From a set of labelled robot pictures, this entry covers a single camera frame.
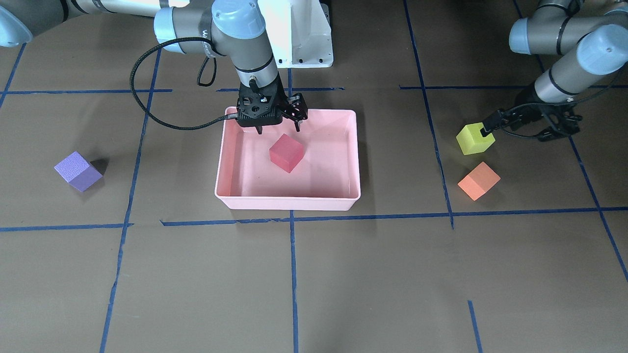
foam block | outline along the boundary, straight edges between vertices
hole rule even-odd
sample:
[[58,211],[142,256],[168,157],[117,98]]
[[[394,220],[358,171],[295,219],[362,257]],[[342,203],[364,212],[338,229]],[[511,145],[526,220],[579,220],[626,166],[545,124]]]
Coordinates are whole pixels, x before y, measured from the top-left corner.
[[489,134],[486,137],[480,134],[480,129],[483,127],[484,125],[481,122],[468,124],[465,125],[458,136],[456,136],[456,140],[458,140],[463,155],[466,156],[484,152],[495,142],[493,134]]
[[102,178],[102,174],[76,151],[59,162],[55,169],[66,182],[80,192],[84,192]]
[[476,201],[492,188],[501,178],[486,163],[481,162],[479,166],[471,171],[458,183],[458,186]]
[[290,136],[283,134],[269,150],[271,161],[290,173],[303,159],[303,145]]

yellow cube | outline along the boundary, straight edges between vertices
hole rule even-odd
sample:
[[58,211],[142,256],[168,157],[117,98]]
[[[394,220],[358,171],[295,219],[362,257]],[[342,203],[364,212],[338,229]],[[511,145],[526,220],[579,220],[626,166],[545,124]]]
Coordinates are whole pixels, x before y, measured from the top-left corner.
[[481,122],[475,124],[468,124],[462,128],[462,131],[456,136],[460,149],[462,149],[463,155],[472,155],[474,153],[480,153],[486,151],[495,142],[493,134],[489,134],[483,137],[480,133],[484,125]]

pink tray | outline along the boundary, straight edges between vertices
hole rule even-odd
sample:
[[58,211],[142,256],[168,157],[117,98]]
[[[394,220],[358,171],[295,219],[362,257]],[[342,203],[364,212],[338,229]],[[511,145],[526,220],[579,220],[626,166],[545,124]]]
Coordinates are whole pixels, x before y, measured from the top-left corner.
[[[305,147],[291,173],[268,152],[282,134]],[[355,112],[310,109],[299,133],[287,119],[262,135],[225,121],[215,194],[236,210],[349,210],[361,195]]]

black cable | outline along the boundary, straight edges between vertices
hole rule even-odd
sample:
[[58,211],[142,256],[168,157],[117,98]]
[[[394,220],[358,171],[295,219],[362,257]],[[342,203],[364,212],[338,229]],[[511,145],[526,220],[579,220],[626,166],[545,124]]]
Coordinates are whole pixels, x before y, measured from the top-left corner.
[[203,71],[205,71],[205,66],[207,65],[207,62],[209,61],[209,57],[205,57],[205,61],[203,61],[203,65],[201,65],[200,70],[198,71],[198,76],[197,76],[197,85],[201,86],[201,87],[209,87],[211,85],[214,84],[214,80],[216,79],[216,58],[214,57],[214,74],[212,75],[212,80],[208,83],[208,84],[204,84],[200,81],[201,77],[203,76]]
[[212,50],[215,51],[214,43],[207,38],[184,37],[184,38],[177,38],[177,39],[168,40],[163,43],[160,43],[159,45],[152,47],[146,53],[142,54],[142,56],[140,56],[139,59],[135,62],[135,65],[133,65],[133,68],[131,69],[131,76],[129,77],[129,84],[131,85],[131,93],[133,97],[135,98],[135,101],[138,103],[139,107],[142,108],[142,110],[146,113],[146,115],[151,117],[151,119],[157,122],[158,124],[163,125],[167,128],[175,129],[175,130],[187,130],[187,131],[198,130],[198,129],[206,128],[207,126],[213,125],[220,121],[237,118],[237,113],[233,113],[233,114],[227,114],[227,115],[221,116],[218,119],[214,119],[210,122],[206,122],[205,124],[198,125],[198,126],[177,126],[177,125],[168,124],[167,122],[159,120],[150,111],[148,111],[148,108],[144,105],[144,103],[142,103],[142,100],[139,98],[138,92],[135,89],[135,76],[138,72],[139,66],[144,62],[146,58],[148,58],[152,53],[158,51],[159,49],[162,49],[171,44],[182,43],[184,41],[203,41],[205,43],[208,43],[211,46]]
[[[606,87],[600,89],[599,91],[597,91],[596,93],[594,93],[594,94],[592,94],[592,95],[590,95],[588,97],[584,97],[582,99],[577,99],[577,100],[573,100],[571,102],[564,102],[564,103],[547,103],[547,102],[524,103],[524,104],[520,104],[520,105],[518,105],[516,107],[512,107],[512,108],[508,109],[506,112],[504,112],[504,115],[512,116],[513,111],[516,111],[519,108],[523,108],[523,107],[527,107],[527,106],[572,106],[572,105],[576,105],[576,104],[579,104],[579,103],[591,100],[593,98],[599,97],[601,94],[603,94],[604,92],[609,90],[613,85],[615,85],[617,83],[617,81],[621,77],[622,72],[624,71],[625,67],[626,67],[626,65],[622,66],[617,71],[617,73],[615,74],[615,77],[610,81],[610,83]],[[541,112],[541,114],[543,115],[543,117],[545,117],[546,119],[549,120],[549,118],[547,117],[547,115],[545,113]],[[514,133],[512,131],[508,131],[506,129],[506,126],[502,125],[501,121],[499,122],[499,129],[501,131],[503,131],[505,134],[510,135],[510,136],[514,136],[514,137],[517,137],[517,138],[524,138],[524,139],[536,139],[537,138],[536,135],[528,136],[528,135],[521,135],[521,134],[516,134],[516,133]]]

red cube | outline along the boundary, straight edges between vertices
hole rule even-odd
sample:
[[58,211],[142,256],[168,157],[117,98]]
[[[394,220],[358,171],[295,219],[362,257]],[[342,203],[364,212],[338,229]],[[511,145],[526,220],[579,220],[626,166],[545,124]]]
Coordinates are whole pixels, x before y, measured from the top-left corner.
[[305,154],[303,145],[286,134],[281,135],[269,152],[271,161],[288,173],[295,169]]

